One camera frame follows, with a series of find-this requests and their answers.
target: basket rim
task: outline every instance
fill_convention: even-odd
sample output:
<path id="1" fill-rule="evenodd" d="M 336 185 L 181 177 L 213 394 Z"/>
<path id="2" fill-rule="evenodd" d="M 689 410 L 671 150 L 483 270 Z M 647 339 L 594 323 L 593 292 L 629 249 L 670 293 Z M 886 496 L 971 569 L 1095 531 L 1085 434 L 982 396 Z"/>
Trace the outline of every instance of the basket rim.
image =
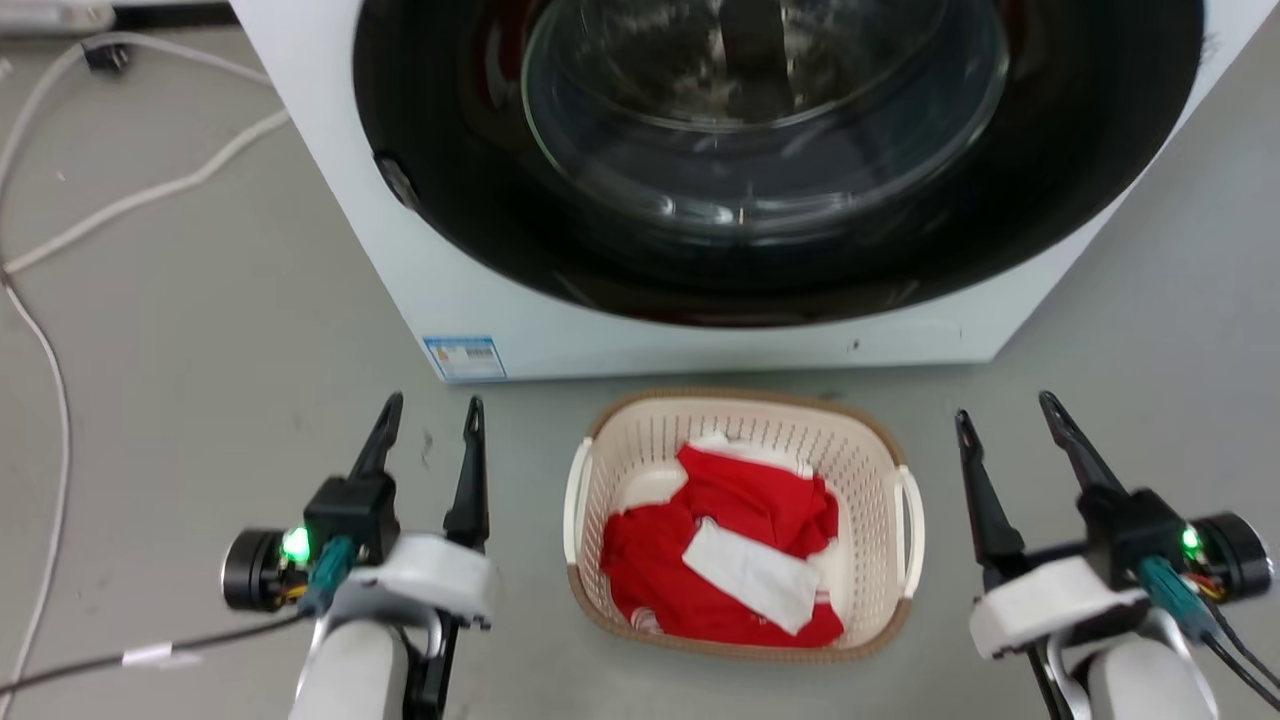
<path id="1" fill-rule="evenodd" d="M 893 437 L 888 429 L 884 428 L 878 420 L 870 415 L 856 410 L 854 407 L 847 407 L 844 405 L 837 405 L 826 400 L 818 400 L 813 397 L 786 395 L 780 392 L 756 391 L 756 389 L 742 389 L 742 388 L 726 388 L 726 387 L 671 387 L 671 388 L 655 388 L 646 389 L 641 392 L 628 393 L 608 407 L 591 423 L 588 430 L 588 438 L 593 442 L 599 437 L 600 430 L 608 421 L 621 413 L 625 407 L 641 402 L 645 400 L 663 400 L 663 398 L 724 398 L 724 400 L 748 400 L 756 402 L 773 402 L 777 405 L 790 405 L 796 407 L 808 407 L 813 410 L 822 410 L 832 413 L 835 415 L 845 415 L 859 423 L 867 425 L 874 433 L 884 447 L 888 448 L 890 457 L 893 460 L 893 465 L 904 466 L 906 465 L 906 456 L 902 452 L 902 447 L 897 443 L 897 438 Z M 660 635 L 652 633 L 641 633 L 630 625 L 622 623 L 616 623 L 614 620 L 600 612 L 594 603 L 586 597 L 586 588 L 582 584 L 582 578 L 577 564 L 570 564 L 568 568 L 568 583 L 573 594 L 573 600 L 577 601 L 579 607 L 582 612 L 591 619 L 591 621 L 599 625 L 608 633 L 618 635 L 623 639 L 643 642 L 646 644 L 654 644 L 659 647 L 667 647 L 671 650 L 678 650 L 684 652 L 692 652 L 698 655 L 709 655 L 717 657 L 727 657 L 736 660 L 755 660 L 765 662 L 790 662 L 790 664 L 836 664 L 847 662 L 850 660 L 859 660 L 873 655 L 882 650 L 899 630 L 906 623 L 906 618 L 911 610 L 911 598 L 901 597 L 899 598 L 897 606 L 893 610 L 892 616 L 888 619 L 886 625 L 874 637 L 856 647 L 846 648 L 832 648 L 832 647 L 815 647 L 815 648 L 778 648 L 778 647 L 760 647 L 760 646 L 735 646 L 716 643 L 708 641 L 696 641 L 689 638 L 678 638 L 673 635 Z"/>
<path id="2" fill-rule="evenodd" d="M 893 465 L 906 465 L 906 455 L 902 452 L 902 446 L 897 443 L 897 438 L 893 437 L 888 429 L 879 423 L 876 418 L 872 418 L 867 413 L 858 410 L 855 407 L 849 407 L 845 405 L 838 405 L 836 402 L 829 402 L 827 400 L 819 400 L 817 397 L 804 397 L 796 395 L 786 395 L 781 392 L 769 392 L 759 389 L 744 389 L 744 388 L 728 388 L 728 387 L 671 387 L 671 388 L 655 388 L 640 392 L 634 392 L 620 397 L 612 405 L 604 409 L 603 413 L 591 423 L 588 430 L 588 437 L 593 441 L 599 437 L 600 430 L 608 424 L 614 415 L 621 413 L 625 407 L 635 405 L 645 400 L 663 400 L 663 398 L 678 398 L 678 397 L 707 397 L 707 398 L 724 398 L 724 400 L 751 400 L 756 402 L 773 402 L 777 405 L 791 405 L 795 407 L 808 407 L 812 410 L 823 410 L 832 413 L 835 415 L 845 415 L 859 423 L 867 425 L 876 436 L 884 443 L 888 448 L 888 455 L 893 460 Z"/>

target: green indicator light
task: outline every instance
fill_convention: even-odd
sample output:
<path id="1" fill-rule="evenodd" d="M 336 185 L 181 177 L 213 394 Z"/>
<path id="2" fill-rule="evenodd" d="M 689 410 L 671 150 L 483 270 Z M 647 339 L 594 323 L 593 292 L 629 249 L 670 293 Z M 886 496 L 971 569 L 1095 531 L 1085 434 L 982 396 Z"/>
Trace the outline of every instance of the green indicator light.
<path id="1" fill-rule="evenodd" d="M 307 529 L 293 528 L 284 533 L 280 552 L 296 565 L 306 565 L 307 560 L 311 560 L 311 537 L 307 534 Z"/>
<path id="2" fill-rule="evenodd" d="M 1199 551 L 1199 533 L 1196 532 L 1196 528 L 1188 525 L 1187 529 L 1183 530 L 1183 550 L 1185 550 L 1188 555 L 1194 555 Z"/>

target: concrete floor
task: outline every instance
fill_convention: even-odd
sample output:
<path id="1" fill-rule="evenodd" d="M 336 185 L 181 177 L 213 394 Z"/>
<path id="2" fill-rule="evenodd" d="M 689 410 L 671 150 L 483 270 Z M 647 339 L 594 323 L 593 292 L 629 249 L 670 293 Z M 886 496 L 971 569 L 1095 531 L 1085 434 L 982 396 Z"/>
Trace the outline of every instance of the concrete floor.
<path id="1" fill-rule="evenodd" d="M 242 61 L 237 32 L 187 38 Z M 0 49 L 0 128 L 52 46 Z M 451 717 L 1039 717 L 1023 661 L 983 662 L 979 588 L 951 416 L 968 407 L 1007 511 L 1032 544 L 1076 537 L 1075 483 L 1039 416 L 1052 388 L 1132 486 L 1188 515 L 1235 509 L 1280 538 L 1280 22 L 1263 28 L 1149 177 L 1001 357 L 982 368 L 780 373 L 488 387 L 493 542 L 506 602 L 463 638 Z M 189 172 L 278 101 L 141 53 L 122 82 L 67 82 L 0 215 L 13 258 L 106 201 Z M 406 395 L 399 516 L 439 527 L 471 391 L 440 386 L 306 149 L 282 131 L 207 186 L 131 214 L 18 284 L 58 347 L 74 471 L 63 561 L 32 667 L 232 628 L 218 571 L 247 525 L 289 525 L 349 466 L 393 389 Z M 52 383 L 0 304 L 0 667 L 45 553 L 58 474 Z M 901 439 L 929 523 L 901 635 L 832 667 L 741 665 L 636 647 L 573 603 L 559 546 L 570 456 L 612 398 L 721 383 L 838 398 Z M 424 452 L 424 438 L 434 445 Z M 1230 610 L 1280 664 L 1280 606 Z M 282 717 L 297 629 L 201 667 L 84 676 L 22 694 L 14 717 Z M 1203 662 L 1225 717 L 1263 705 Z"/>

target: plastic laundry basket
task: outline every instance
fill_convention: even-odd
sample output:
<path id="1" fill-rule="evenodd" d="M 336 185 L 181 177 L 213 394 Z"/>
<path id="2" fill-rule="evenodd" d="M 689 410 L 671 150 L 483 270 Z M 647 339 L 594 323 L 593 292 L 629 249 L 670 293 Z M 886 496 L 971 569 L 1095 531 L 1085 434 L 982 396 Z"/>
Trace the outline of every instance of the plastic laundry basket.
<path id="1" fill-rule="evenodd" d="M 731 439 L 794 454 L 826 478 L 844 510 L 832 592 L 845 634 L 822 648 L 691 641 L 631 626 L 600 571 L 609 515 L 637 486 L 682 477 L 676 452 L 691 438 Z M 609 407 L 573 457 L 564 492 L 564 560 L 573 597 L 602 628 L 627 639 L 745 660 L 841 662 L 883 647 L 906 621 L 924 561 L 924 509 L 893 438 L 867 415 L 819 400 L 735 389 L 659 389 Z"/>

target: teal connector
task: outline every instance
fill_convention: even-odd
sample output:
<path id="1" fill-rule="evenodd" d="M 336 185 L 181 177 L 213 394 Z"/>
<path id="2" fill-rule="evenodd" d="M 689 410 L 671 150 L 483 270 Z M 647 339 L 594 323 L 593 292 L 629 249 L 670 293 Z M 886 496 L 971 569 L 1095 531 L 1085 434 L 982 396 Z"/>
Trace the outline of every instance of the teal connector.
<path id="1" fill-rule="evenodd" d="M 1178 626 L 1193 643 L 1203 643 L 1204 633 L 1217 637 L 1219 626 L 1204 601 L 1164 557 L 1151 556 L 1138 564 L 1138 584 L 1147 591 L 1152 605 L 1174 616 Z"/>
<path id="2" fill-rule="evenodd" d="M 329 611 L 338 585 L 356 566 L 356 544 L 348 537 L 335 537 L 325 543 L 315 570 L 307 579 L 307 592 L 298 600 L 298 612 L 319 618 Z"/>

